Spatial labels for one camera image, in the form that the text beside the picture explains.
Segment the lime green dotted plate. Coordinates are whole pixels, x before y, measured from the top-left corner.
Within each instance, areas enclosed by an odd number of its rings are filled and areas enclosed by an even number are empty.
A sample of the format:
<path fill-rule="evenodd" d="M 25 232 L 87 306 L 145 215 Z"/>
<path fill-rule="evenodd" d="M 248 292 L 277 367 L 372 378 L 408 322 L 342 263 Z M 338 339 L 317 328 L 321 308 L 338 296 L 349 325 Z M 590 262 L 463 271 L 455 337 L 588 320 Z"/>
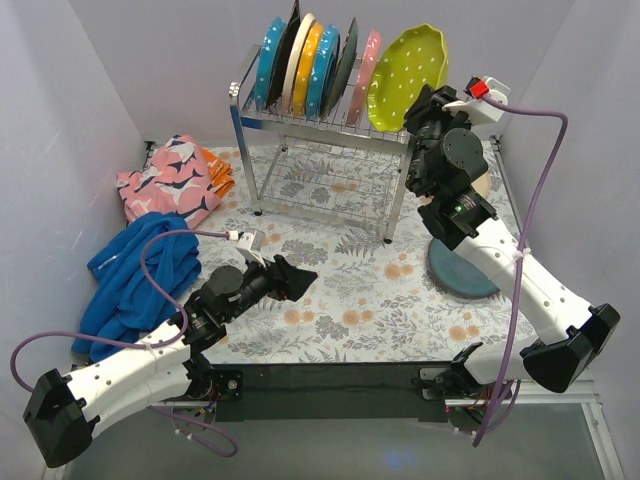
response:
<path fill-rule="evenodd" d="M 422 88 L 447 82 L 449 53 L 444 33 L 422 24 L 404 31 L 382 54 L 367 93 L 370 124 L 381 133 L 404 128 L 404 115 Z"/>

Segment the beige plate with sprig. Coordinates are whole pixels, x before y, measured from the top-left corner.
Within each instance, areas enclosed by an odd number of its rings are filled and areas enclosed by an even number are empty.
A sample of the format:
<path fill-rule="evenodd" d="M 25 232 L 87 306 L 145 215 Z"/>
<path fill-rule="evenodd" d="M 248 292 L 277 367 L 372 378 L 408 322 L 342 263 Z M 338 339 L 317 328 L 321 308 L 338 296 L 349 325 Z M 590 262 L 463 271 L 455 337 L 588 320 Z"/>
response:
<path fill-rule="evenodd" d="M 471 184 L 472 188 L 484 199 L 489 197 L 491 192 L 491 176 L 489 172 L 485 172 Z"/>

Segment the pink dotted plate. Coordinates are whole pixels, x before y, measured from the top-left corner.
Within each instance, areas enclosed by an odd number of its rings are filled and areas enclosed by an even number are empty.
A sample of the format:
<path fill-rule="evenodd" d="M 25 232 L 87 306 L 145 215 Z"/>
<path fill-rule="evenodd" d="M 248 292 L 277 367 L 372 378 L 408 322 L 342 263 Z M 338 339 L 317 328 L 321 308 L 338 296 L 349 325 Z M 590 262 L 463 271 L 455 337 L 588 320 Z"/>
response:
<path fill-rule="evenodd" d="M 381 34 L 376 30 L 371 30 L 361 58 L 361 64 L 346 117 L 346 126 L 355 126 L 363 114 L 368 88 L 377 65 L 381 45 Z"/>

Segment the teal floral plate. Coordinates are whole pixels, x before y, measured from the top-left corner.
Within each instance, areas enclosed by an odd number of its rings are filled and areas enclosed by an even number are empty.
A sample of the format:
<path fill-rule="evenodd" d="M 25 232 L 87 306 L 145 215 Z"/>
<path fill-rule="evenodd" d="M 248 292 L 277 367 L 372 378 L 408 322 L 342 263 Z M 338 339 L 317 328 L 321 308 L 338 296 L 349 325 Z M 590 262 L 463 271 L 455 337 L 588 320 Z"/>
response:
<path fill-rule="evenodd" d="M 462 299 L 490 298 L 500 292 L 484 273 L 437 239 L 429 243 L 426 271 L 434 284 Z"/>

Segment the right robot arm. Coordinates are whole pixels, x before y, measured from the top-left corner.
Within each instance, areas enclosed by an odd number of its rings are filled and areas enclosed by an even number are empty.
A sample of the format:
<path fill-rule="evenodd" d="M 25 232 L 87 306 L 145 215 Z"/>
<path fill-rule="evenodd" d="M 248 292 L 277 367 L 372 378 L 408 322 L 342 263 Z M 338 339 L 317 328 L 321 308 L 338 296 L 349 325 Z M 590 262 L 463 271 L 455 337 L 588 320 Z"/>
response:
<path fill-rule="evenodd" d="M 405 113 L 405 127 L 416 140 L 406 187 L 430 202 L 419 208 L 432 237 L 468 261 L 509 296 L 516 313 L 533 326 L 520 342 L 477 342 L 449 366 L 416 383 L 441 397 L 475 397 L 488 385 L 531 380 L 563 393 L 601 353 L 620 321 L 608 303 L 599 306 L 573 293 L 509 232 L 496 210 L 472 183 L 488 169 L 471 127 L 495 121 L 504 101 L 479 79 L 462 102 L 450 86 L 424 86 Z"/>

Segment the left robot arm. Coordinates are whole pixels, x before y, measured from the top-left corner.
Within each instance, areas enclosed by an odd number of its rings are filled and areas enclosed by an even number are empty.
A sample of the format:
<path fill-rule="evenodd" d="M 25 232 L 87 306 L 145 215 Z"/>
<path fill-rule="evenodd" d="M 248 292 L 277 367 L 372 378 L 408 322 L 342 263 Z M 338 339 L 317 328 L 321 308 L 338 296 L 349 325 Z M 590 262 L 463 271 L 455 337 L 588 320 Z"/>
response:
<path fill-rule="evenodd" d="M 53 369 L 37 381 L 23 419 L 50 468 L 82 454 L 100 433 L 128 416 L 166 399 L 217 401 L 227 382 L 204 353 L 226 335 L 226 327 L 269 297 L 301 299 L 317 273 L 277 255 L 248 263 L 241 271 L 217 268 L 185 304 L 147 335 L 149 346 L 123 349 L 66 375 Z"/>

